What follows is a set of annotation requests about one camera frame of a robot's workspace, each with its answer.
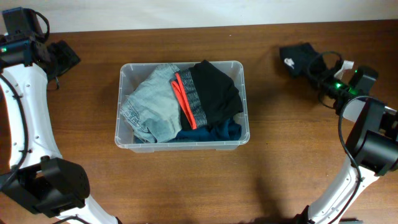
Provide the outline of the teal blue shirt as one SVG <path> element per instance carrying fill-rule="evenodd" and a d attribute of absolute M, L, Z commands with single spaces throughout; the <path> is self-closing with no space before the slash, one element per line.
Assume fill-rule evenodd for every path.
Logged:
<path fill-rule="evenodd" d="M 210 142 L 210 141 L 237 141 L 242 135 L 242 126 L 233 118 L 213 127 L 202 127 L 195 130 L 181 130 L 169 142 Z"/>

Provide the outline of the black shorts red waistband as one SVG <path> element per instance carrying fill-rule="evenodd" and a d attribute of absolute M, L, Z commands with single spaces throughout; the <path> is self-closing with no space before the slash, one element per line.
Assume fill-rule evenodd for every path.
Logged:
<path fill-rule="evenodd" d="M 214 128 L 244 111 L 233 79 L 207 60 L 175 72 L 170 84 L 184 131 Z"/>

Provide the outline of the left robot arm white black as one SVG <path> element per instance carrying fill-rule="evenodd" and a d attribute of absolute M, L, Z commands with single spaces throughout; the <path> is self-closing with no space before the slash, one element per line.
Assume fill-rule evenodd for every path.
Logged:
<path fill-rule="evenodd" d="M 1 90 L 12 143 L 11 170 L 1 175 L 1 192 L 59 223 L 118 224 L 91 196 L 84 168 L 63 159 L 52 132 L 47 84 L 79 62 L 62 40 L 46 45 L 34 34 L 1 36 Z"/>

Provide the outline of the black shirt white logo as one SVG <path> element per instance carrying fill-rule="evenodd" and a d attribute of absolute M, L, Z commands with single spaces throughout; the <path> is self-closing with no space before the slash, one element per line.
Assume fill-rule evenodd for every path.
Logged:
<path fill-rule="evenodd" d="M 326 70 L 323 57 L 309 43 L 280 47 L 279 56 L 293 78 L 308 76 L 308 71 L 317 75 Z"/>

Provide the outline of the clear plastic storage container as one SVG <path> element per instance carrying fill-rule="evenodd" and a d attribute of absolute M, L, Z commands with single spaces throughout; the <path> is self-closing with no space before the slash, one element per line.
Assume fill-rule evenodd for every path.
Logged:
<path fill-rule="evenodd" d="M 189 150 L 217 150 L 230 151 L 246 144 L 250 139 L 248 105 L 244 78 L 244 67 L 236 60 L 213 61 L 212 64 L 229 76 L 239 90 L 239 97 L 243 103 L 243 112 L 234 116 L 234 121 L 241 125 L 241 137 L 237 141 L 208 141 L 208 142 L 170 142 L 170 143 L 137 143 L 133 129 L 121 115 L 120 107 L 127 97 L 141 84 L 159 65 L 158 63 L 127 63 L 119 72 L 118 103 L 116 113 L 116 129 L 114 141 L 117 147 L 128 149 L 136 153 L 157 151 L 189 151 Z"/>

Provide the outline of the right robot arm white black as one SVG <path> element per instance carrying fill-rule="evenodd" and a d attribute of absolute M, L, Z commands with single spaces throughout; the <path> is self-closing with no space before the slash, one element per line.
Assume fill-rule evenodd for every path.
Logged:
<path fill-rule="evenodd" d="M 372 183 L 397 170 L 397 111 L 369 95 L 378 73 L 358 67 L 349 83 L 331 70 L 305 76 L 335 100 L 338 136 L 346 154 L 343 166 L 326 191 L 294 223 L 340 223 L 342 216 Z"/>

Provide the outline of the light blue jeans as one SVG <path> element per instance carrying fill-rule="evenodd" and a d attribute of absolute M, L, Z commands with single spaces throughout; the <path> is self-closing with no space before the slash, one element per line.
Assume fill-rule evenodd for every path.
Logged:
<path fill-rule="evenodd" d="M 121 105 L 133 133 L 146 143 L 167 142 L 182 130 L 180 105 L 171 86 L 179 68 L 160 64 Z"/>

